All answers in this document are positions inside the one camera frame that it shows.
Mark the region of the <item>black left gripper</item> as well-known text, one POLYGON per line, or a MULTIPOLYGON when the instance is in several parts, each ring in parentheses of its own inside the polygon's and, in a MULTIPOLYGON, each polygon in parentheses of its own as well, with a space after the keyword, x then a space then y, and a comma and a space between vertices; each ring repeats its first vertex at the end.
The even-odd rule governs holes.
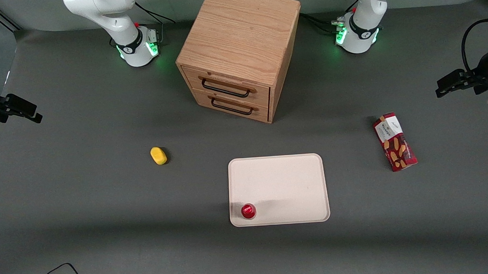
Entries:
POLYGON ((436 97, 441 98, 457 90, 474 87, 476 95, 488 91, 488 53, 484 54, 476 68, 472 70, 474 84, 468 83, 468 74, 464 69, 455 69, 437 81, 436 97))

